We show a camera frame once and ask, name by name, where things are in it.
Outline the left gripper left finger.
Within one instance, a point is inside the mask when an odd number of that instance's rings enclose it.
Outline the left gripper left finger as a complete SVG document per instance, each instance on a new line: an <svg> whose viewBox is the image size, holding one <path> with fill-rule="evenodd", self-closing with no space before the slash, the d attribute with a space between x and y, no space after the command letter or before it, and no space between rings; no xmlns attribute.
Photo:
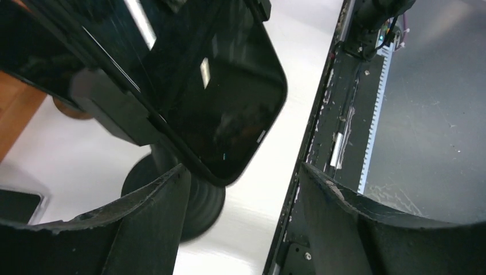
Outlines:
<svg viewBox="0 0 486 275"><path fill-rule="evenodd" d="M122 225L146 196L119 198L68 221L1 222L2 274L172 274L179 244L124 235Z"/></svg>

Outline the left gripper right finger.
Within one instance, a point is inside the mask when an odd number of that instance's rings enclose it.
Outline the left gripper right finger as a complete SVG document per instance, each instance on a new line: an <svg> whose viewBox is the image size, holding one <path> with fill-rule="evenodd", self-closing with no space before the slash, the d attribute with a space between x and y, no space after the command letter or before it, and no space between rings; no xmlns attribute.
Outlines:
<svg viewBox="0 0 486 275"><path fill-rule="evenodd" d="M300 197L317 274L484 274L485 223L419 217L302 163Z"/></svg>

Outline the black clamp stand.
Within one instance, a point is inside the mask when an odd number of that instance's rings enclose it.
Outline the black clamp stand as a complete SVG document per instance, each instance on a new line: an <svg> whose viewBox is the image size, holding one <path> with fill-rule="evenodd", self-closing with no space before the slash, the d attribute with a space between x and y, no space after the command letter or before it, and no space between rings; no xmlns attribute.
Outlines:
<svg viewBox="0 0 486 275"><path fill-rule="evenodd" d="M122 197L146 196L124 220L122 231L144 241L175 243L205 234L219 219L226 191L182 166L175 149L157 129L149 110L122 91L102 70L83 69L70 84L70 94L111 135L151 152L127 175Z"/></svg>

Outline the black phone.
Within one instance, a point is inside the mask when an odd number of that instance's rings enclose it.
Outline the black phone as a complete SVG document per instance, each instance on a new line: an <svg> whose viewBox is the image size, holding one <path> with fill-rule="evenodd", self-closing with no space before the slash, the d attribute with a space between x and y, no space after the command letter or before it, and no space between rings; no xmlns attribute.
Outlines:
<svg viewBox="0 0 486 275"><path fill-rule="evenodd" d="M287 98L270 1L2 1L1 70L223 187Z"/></svg>

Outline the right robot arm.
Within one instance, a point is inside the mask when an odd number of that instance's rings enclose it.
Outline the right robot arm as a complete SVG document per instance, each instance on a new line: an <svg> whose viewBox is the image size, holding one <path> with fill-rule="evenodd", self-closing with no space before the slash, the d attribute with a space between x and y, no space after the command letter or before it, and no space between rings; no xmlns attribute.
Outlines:
<svg viewBox="0 0 486 275"><path fill-rule="evenodd" d="M415 2L356 1L348 35L344 40L344 50L363 61L371 60L378 50L391 42L398 17L409 10Z"/></svg>

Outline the phone with clear case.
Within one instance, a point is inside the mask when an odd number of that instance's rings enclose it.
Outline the phone with clear case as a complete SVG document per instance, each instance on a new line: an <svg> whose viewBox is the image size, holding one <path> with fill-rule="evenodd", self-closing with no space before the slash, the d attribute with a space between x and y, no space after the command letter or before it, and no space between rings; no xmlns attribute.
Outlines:
<svg viewBox="0 0 486 275"><path fill-rule="evenodd" d="M1 186L1 220L35 225L48 202L49 197L40 192Z"/></svg>

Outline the round wooden phone stand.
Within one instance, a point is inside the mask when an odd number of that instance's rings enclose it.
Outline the round wooden phone stand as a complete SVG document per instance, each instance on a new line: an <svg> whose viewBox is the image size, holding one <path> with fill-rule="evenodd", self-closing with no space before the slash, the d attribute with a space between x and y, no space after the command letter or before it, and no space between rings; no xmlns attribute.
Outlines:
<svg viewBox="0 0 486 275"><path fill-rule="evenodd" d="M75 107L70 106L69 104L63 103L61 100L57 98L53 98L54 106L65 116L70 117L71 119L76 120L90 120L93 117L84 111L81 111Z"/></svg>

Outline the orange compartment tray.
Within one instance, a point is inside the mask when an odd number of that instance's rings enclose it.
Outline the orange compartment tray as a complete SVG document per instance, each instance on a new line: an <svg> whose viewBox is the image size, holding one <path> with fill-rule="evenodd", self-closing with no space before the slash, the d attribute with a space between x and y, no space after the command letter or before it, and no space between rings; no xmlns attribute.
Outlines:
<svg viewBox="0 0 486 275"><path fill-rule="evenodd" d="M46 98L46 93L1 72L1 160Z"/></svg>

